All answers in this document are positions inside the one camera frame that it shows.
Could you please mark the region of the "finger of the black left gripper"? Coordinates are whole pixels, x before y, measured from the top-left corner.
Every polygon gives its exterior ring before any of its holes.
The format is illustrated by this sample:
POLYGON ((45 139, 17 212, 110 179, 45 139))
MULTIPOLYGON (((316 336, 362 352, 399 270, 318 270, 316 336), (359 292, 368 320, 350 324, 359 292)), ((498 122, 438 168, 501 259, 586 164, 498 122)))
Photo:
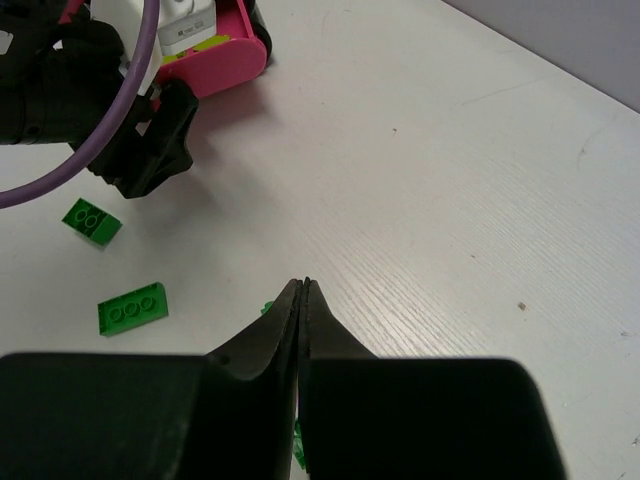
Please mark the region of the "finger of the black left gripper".
POLYGON ((191 168, 186 140, 198 107, 199 100, 184 81, 172 79, 165 85, 159 107, 133 150, 136 157, 119 181, 124 198, 144 197, 191 168))

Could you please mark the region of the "green lego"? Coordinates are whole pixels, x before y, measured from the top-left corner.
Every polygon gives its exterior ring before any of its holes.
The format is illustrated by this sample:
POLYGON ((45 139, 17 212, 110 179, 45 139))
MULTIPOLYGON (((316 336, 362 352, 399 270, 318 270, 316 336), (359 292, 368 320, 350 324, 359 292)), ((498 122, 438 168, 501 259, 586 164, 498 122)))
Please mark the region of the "green lego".
POLYGON ((97 308, 99 333, 104 337, 118 335, 169 315, 166 290, 160 282, 101 302, 97 308))

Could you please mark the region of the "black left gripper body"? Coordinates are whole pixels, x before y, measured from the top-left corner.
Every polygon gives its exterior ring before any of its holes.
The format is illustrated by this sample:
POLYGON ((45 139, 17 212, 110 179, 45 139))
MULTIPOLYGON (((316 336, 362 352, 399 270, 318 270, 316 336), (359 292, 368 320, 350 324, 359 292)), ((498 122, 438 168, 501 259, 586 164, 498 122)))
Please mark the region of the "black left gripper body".
POLYGON ((53 190, 83 168, 119 189, 160 104, 160 86, 138 94, 155 27, 144 14, 122 75, 124 48, 113 27, 86 13, 63 22, 64 2, 1 4, 1 142, 72 148, 73 157, 32 190, 53 190))

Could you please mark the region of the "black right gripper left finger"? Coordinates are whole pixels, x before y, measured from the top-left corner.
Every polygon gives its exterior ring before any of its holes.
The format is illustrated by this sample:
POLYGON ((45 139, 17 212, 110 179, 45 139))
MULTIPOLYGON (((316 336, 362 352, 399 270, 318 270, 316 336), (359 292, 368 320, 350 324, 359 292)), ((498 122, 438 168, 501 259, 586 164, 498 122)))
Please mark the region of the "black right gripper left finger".
POLYGON ((303 284, 205 355, 1 360, 5 479, 286 479, 303 284))

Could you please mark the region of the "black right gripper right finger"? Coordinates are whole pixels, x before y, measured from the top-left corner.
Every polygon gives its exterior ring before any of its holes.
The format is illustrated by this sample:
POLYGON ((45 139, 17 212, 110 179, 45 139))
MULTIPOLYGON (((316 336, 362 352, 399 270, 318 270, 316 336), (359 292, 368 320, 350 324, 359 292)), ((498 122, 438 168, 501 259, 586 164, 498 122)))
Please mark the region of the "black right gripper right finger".
POLYGON ((313 479, 562 479, 537 385, 508 358, 381 358, 306 280, 299 421, 313 479))

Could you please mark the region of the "black pink drawer organizer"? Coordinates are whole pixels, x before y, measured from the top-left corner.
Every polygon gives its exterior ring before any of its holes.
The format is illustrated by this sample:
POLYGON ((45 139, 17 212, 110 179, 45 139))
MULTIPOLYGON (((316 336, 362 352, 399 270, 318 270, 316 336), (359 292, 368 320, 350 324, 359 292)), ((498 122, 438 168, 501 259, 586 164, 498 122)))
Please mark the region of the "black pink drawer organizer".
MULTIPOLYGON (((61 20, 68 22, 81 13, 88 14, 93 20, 90 11, 91 2, 65 1, 61 20)), ((143 1, 143 15, 149 13, 152 25, 155 27, 153 33, 149 35, 151 55, 158 29, 160 2, 143 1)), ((264 71, 270 60, 272 40, 257 3, 255 1, 215 2, 215 35, 229 35, 231 40, 175 62, 162 64, 149 88, 153 85, 163 86, 171 79, 180 79, 191 88, 196 98, 203 99, 248 82, 264 71)), ((122 75, 128 72, 131 62, 123 65, 121 63, 123 54, 119 67, 122 75)))

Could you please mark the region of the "lime long lego brick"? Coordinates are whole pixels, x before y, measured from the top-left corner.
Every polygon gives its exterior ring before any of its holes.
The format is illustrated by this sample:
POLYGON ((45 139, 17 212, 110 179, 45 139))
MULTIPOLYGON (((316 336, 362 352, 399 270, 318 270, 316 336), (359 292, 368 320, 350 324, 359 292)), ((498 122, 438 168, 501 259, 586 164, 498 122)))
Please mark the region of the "lime long lego brick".
POLYGON ((226 43, 228 41, 231 40, 231 37, 229 35, 215 35, 213 37, 210 37, 196 45, 194 45, 193 47, 188 48, 187 50, 181 51, 177 54, 174 55, 166 55, 163 57, 163 61, 162 64, 166 65, 172 62, 175 62, 179 59, 185 58, 187 56, 190 56, 192 54, 195 53, 199 53, 201 51, 205 51, 207 49, 216 47, 220 44, 226 43))

